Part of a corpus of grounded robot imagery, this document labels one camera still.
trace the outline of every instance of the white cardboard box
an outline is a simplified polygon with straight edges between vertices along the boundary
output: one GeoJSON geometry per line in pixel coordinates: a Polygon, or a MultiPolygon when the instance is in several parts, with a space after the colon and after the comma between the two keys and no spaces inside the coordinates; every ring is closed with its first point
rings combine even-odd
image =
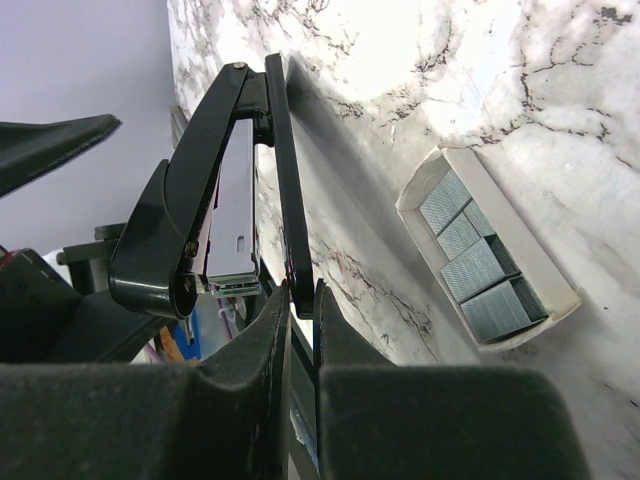
{"type": "Polygon", "coordinates": [[[518,347],[553,327],[580,306],[581,301],[576,292],[542,249],[472,150],[434,147],[400,192],[396,208],[478,350],[500,352],[518,347]],[[506,340],[482,344],[475,340],[460,305],[451,295],[440,273],[449,259],[440,247],[435,233],[422,216],[420,206],[449,168],[453,168],[465,184],[515,260],[522,275],[549,313],[546,320],[506,340]]]}

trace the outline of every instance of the stapler arm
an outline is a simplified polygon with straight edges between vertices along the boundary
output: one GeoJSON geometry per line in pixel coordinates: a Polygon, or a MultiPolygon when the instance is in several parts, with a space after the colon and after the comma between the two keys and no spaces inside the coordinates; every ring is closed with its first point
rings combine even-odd
{"type": "Polygon", "coordinates": [[[256,144],[275,148],[287,283],[298,317],[312,317],[311,256],[277,54],[266,58],[265,73],[253,72],[244,63],[225,65],[193,113],[171,161],[163,160],[156,168],[111,259],[109,289],[116,302],[132,311],[184,319],[204,291],[259,291],[256,144]],[[231,233],[225,227],[231,227],[231,233]],[[235,237],[233,228],[238,229],[235,237]],[[235,254],[239,262],[232,260],[235,254]]]}

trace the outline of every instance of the blue object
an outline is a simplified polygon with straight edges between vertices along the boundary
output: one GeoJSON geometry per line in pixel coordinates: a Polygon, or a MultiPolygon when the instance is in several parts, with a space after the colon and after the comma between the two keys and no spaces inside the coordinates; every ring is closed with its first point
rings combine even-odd
{"type": "Polygon", "coordinates": [[[185,360],[191,360],[193,358],[197,358],[198,360],[202,359],[202,355],[200,353],[200,331],[198,329],[198,315],[194,310],[191,313],[191,328],[193,328],[193,344],[189,345],[187,342],[187,338],[184,336],[184,332],[180,328],[180,325],[176,325],[173,329],[173,338],[176,341],[176,345],[180,350],[180,353],[184,357],[185,360]]]}

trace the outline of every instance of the white marble countertop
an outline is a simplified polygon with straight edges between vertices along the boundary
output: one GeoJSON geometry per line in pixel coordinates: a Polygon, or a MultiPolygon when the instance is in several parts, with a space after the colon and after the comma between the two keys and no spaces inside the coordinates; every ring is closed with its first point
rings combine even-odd
{"type": "MultiPolygon", "coordinates": [[[[315,274],[362,335],[401,364],[540,370],[594,476],[639,478],[636,2],[168,3],[187,114],[223,64],[261,71],[283,54],[315,274]],[[583,300],[506,354],[477,354],[395,212],[436,143],[474,148],[583,300]]],[[[275,164],[260,153],[263,255],[283,276],[275,164]]]]}

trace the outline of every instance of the white wall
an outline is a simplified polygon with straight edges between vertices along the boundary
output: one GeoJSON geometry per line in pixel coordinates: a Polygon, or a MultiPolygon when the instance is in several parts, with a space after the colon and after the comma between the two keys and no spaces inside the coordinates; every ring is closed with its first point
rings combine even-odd
{"type": "Polygon", "coordinates": [[[125,221],[162,158],[175,104],[160,0],[0,0],[0,121],[101,113],[123,122],[105,143],[0,200],[0,244],[39,253],[91,241],[125,221]]]}

